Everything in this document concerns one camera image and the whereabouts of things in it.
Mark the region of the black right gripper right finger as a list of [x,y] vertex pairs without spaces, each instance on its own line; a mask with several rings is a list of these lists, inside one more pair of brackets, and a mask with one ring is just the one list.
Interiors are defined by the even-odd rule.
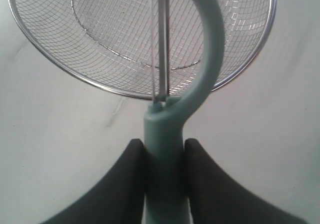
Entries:
[[184,143],[190,212],[195,224],[304,224],[231,178],[197,139]]

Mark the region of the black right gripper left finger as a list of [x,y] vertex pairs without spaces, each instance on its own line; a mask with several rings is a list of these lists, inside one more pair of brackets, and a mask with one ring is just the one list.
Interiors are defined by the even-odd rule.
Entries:
[[103,178],[47,224],[140,224],[146,187],[146,150],[132,139]]

